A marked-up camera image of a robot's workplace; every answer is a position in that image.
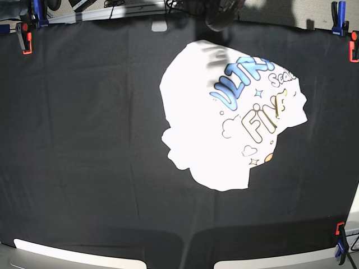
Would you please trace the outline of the blue clamp top right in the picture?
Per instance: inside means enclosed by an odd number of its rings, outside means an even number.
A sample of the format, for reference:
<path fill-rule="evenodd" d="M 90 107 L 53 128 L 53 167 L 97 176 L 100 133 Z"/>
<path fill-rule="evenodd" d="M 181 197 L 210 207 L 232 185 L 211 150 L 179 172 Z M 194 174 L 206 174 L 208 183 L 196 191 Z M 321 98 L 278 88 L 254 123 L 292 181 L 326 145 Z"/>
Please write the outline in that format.
<path fill-rule="evenodd" d="M 338 36 L 345 36 L 349 25 L 349 22 L 345 20 L 346 2 L 333 1 L 331 3 L 331 11 L 333 20 L 332 33 Z"/>

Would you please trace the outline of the orange blue clamp bottom right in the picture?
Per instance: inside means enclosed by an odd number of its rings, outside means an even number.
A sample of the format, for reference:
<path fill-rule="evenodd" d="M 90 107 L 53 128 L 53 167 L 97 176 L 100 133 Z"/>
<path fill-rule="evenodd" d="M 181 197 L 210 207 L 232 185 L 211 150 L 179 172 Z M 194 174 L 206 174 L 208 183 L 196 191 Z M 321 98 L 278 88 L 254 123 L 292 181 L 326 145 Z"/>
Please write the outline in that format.
<path fill-rule="evenodd" d="M 338 250 L 335 254 L 335 258 L 340 258 L 339 265 L 343 265 L 345 263 L 347 257 L 348 243 L 346 240 L 346 232 L 344 229 L 345 222 L 337 223 L 337 227 L 335 230 L 335 235 L 337 236 L 337 246 Z"/>

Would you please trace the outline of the blue clamp top left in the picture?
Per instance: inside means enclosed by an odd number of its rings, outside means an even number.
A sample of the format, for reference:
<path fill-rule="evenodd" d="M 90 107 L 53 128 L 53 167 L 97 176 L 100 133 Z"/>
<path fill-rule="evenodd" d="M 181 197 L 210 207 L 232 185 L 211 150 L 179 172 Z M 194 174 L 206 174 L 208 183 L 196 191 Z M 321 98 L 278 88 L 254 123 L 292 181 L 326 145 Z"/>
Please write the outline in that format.
<path fill-rule="evenodd" d="M 45 0 L 32 0 L 32 18 L 37 28 L 47 27 L 47 2 Z"/>

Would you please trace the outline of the black table cloth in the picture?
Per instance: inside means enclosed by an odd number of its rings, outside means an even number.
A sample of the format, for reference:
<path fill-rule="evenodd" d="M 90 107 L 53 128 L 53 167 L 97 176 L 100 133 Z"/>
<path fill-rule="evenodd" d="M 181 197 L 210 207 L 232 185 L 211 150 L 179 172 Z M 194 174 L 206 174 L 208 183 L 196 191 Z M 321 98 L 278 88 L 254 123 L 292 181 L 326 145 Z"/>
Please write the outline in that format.
<path fill-rule="evenodd" d="M 358 187 L 358 64 L 349 37 L 169 16 L 56 25 L 23 55 L 1 36 L 1 242 L 130 259 L 147 268 L 333 248 Z M 292 72 L 307 121 L 278 135 L 246 189 L 217 191 L 168 158 L 159 85 L 206 40 Z"/>

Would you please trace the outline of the white printed t-shirt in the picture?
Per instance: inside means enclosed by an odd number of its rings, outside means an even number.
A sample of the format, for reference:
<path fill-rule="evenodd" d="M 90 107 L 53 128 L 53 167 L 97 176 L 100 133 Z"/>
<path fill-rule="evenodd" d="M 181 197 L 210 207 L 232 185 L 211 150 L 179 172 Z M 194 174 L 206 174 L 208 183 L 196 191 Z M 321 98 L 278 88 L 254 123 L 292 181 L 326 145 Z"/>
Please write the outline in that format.
<path fill-rule="evenodd" d="M 199 184 L 246 189 L 280 133 L 307 121 L 299 79 L 286 68 L 206 40 L 175 57 L 159 85 L 168 158 Z"/>

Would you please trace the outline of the silver monitor stand base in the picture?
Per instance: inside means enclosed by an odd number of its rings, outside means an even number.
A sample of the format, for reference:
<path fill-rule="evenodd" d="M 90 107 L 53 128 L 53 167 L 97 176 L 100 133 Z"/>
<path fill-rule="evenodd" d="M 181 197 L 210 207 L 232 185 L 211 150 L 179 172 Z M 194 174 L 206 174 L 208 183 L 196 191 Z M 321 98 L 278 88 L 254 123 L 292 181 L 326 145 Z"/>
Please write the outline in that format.
<path fill-rule="evenodd" d="M 164 15 L 152 17 L 151 31 L 154 33 L 163 33 L 168 30 L 167 19 Z"/>

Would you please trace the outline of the orange black clamp left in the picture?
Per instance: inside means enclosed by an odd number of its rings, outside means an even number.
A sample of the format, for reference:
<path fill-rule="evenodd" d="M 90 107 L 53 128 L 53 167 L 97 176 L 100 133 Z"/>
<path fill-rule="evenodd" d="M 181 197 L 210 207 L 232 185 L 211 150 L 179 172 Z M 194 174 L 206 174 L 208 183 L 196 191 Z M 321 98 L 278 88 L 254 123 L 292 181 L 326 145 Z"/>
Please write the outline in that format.
<path fill-rule="evenodd" d="M 24 22 L 16 24 L 15 28 L 17 37 L 19 39 L 20 47 L 23 55 L 29 55 L 33 52 L 32 50 L 32 34 L 30 32 L 29 25 Z"/>

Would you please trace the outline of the orange clamp top right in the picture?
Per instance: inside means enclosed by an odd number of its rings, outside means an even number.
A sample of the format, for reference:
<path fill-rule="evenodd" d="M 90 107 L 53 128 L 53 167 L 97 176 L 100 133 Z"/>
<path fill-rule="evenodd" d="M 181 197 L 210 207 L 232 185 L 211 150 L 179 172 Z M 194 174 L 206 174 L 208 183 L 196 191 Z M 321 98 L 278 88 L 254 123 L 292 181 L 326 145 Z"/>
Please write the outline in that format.
<path fill-rule="evenodd" d="M 358 63 L 358 31 L 352 31 L 349 41 L 349 61 Z"/>

